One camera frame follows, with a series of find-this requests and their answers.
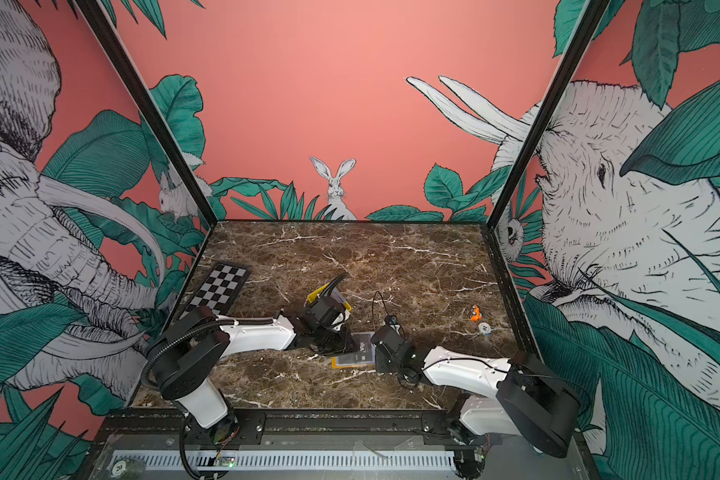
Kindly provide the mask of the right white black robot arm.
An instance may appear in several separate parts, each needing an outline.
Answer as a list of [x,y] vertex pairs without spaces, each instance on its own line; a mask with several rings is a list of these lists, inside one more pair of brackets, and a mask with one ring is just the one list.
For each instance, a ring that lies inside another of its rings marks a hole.
[[567,455],[582,402],[574,389],[525,351],[512,358],[484,358],[442,346],[417,348],[385,325],[370,339],[384,372],[414,385],[461,389],[453,437],[519,435],[540,452]]

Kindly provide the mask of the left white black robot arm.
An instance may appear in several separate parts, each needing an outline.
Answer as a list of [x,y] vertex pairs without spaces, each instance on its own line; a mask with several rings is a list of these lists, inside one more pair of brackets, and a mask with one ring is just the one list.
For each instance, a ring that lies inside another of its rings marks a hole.
[[259,350],[310,349],[326,357],[354,352],[350,314],[343,297],[322,293],[295,316],[235,318],[196,307],[150,347],[141,383],[209,430],[234,420],[232,407],[210,380],[219,361]]

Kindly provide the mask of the yellow leather card holder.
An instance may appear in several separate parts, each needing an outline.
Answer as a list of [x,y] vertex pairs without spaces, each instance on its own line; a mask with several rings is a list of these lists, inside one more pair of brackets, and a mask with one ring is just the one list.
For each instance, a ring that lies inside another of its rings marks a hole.
[[375,346],[371,343],[372,332],[353,333],[352,340],[356,350],[332,358],[334,369],[374,367]]

